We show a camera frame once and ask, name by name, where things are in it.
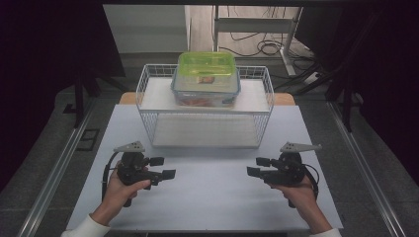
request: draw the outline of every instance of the green lid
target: green lid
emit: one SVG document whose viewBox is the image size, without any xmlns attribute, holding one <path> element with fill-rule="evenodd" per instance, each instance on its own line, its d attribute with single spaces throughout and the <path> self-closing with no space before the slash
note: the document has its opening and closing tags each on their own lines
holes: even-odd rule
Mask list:
<svg viewBox="0 0 419 237">
<path fill-rule="evenodd" d="M 179 56 L 179 74 L 183 76 L 230 76 L 236 70 L 228 52 L 184 52 Z"/>
</svg>

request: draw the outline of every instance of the human hand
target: human hand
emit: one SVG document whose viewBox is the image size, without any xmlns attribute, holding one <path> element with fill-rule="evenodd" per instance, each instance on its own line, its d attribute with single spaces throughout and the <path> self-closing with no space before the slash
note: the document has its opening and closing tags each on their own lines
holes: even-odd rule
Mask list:
<svg viewBox="0 0 419 237">
<path fill-rule="evenodd" d="M 109 222 L 120 213 L 126 201 L 129 198 L 135 198 L 137 191 L 150 186 L 150 184 L 149 180 L 145 180 L 126 186 L 121 182 L 117 175 L 117 169 L 115 169 L 110 177 L 102 203 L 90 217 L 97 223 L 108 226 Z"/>
<path fill-rule="evenodd" d="M 317 205 L 311 181 L 307 176 L 304 176 L 298 185 L 292 187 L 268 185 L 273 189 L 282 191 L 284 197 L 295 205 L 301 218 L 310 227 L 311 233 L 318 234 L 332 229 L 332 226 Z"/>
</svg>

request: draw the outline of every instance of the white tabletop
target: white tabletop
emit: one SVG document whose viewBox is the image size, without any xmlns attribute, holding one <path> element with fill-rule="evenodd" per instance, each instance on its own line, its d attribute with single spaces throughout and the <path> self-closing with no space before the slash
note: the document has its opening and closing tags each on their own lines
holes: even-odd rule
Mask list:
<svg viewBox="0 0 419 237">
<path fill-rule="evenodd" d="M 163 156 L 162 167 L 176 169 L 174 180 L 151 191 L 140 191 L 132 206 L 123 208 L 111 226 L 140 232 L 265 232 L 308 229 L 295 209 L 262 180 L 247 176 L 256 157 L 278 158 L 287 142 L 311 144 L 299 107 L 274 107 L 258 149 L 153 148 L 136 106 L 116 105 L 67 229 L 74 229 L 101 200 L 101 180 L 115 147 L 140 140 L 148 157 Z M 320 175 L 317 202 L 331 225 L 342 228 L 339 215 L 314 151 L 302 161 Z M 115 159 L 114 165 L 121 158 Z"/>
</svg>

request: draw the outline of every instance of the finger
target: finger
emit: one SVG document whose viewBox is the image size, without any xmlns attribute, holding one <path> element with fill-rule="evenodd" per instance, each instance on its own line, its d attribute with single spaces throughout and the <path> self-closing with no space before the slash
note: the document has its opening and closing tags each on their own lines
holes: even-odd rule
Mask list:
<svg viewBox="0 0 419 237">
<path fill-rule="evenodd" d="M 149 180 L 145 180 L 145 181 L 136 182 L 135 184 L 132 184 L 130 187 L 134 192 L 136 192 L 136 191 L 145 189 L 150 185 L 151 185 L 151 182 Z"/>
<path fill-rule="evenodd" d="M 291 186 L 291 188 L 298 188 L 298 189 L 305 188 L 305 189 L 311 189 L 312 190 L 313 186 L 311 184 L 297 184 L 297 185 Z"/>
<path fill-rule="evenodd" d="M 134 192 L 134 193 L 132 193 L 130 196 L 129 196 L 129 198 L 130 199 L 133 199 L 133 198 L 135 198 L 135 197 L 137 197 L 138 196 L 138 193 L 137 192 Z"/>
<path fill-rule="evenodd" d="M 111 174 L 111 178 L 115 178 L 115 177 L 118 177 L 118 174 L 117 174 L 117 169 L 114 169 L 114 170 L 112 171 L 112 174 Z"/>
<path fill-rule="evenodd" d="M 277 190 L 280 190 L 280 191 L 284 191 L 284 190 L 287 190 L 287 189 L 289 189 L 289 187 L 286 187 L 286 186 L 281 186 L 281 185 L 273 185 L 273 184 L 268 184 L 271 188 L 273 188 L 273 189 L 277 189 Z"/>
<path fill-rule="evenodd" d="M 304 178 L 301 181 L 301 184 L 309 184 L 309 185 L 312 185 L 310 179 L 308 179 L 307 176 L 304 176 Z"/>
</svg>

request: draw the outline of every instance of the white wire basket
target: white wire basket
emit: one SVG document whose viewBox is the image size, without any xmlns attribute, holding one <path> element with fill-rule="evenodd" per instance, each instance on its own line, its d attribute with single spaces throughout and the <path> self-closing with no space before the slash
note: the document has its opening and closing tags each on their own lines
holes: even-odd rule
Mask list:
<svg viewBox="0 0 419 237">
<path fill-rule="evenodd" d="M 136 105 L 153 146 L 258 148 L 274 106 L 268 69 L 237 66 L 241 92 L 231 108 L 176 104 L 170 84 L 177 64 L 146 64 Z"/>
</svg>

